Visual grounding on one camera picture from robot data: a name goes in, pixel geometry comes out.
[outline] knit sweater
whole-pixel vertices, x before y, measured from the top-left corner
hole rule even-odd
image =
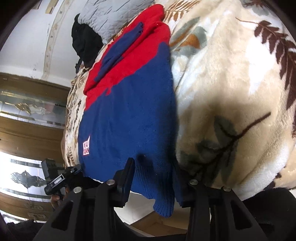
[[[84,174],[101,181],[134,158],[131,190],[155,199],[154,210],[169,217],[177,117],[163,17],[159,4],[143,11],[90,71],[78,148]]]

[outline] pillow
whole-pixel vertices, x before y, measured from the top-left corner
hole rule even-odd
[[[107,44],[135,15],[153,0],[88,0],[79,17],[79,24],[87,24]]]

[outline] bed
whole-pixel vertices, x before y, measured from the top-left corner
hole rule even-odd
[[[180,166],[207,185],[233,188],[242,200],[296,187],[296,46],[281,20],[255,0],[153,4],[163,5],[171,31]],[[79,163],[88,73],[81,66],[71,82],[62,142],[66,166]]]

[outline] embroidered logo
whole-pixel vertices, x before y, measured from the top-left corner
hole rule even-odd
[[[83,142],[83,155],[89,155],[89,139],[91,136],[89,136],[89,138],[87,139],[87,141]]]

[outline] wooden cabinet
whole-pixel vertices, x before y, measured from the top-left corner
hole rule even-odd
[[[67,103],[70,88],[42,80],[0,73],[0,88]]]
[[[53,212],[49,202],[34,202],[8,196],[1,192],[0,210],[18,217],[40,221],[47,221]]]
[[[63,130],[0,117],[0,151],[24,158],[63,163]]]
[[[155,211],[131,224],[132,227],[154,237],[185,234],[189,223],[189,209],[175,210],[170,218],[161,217]]]

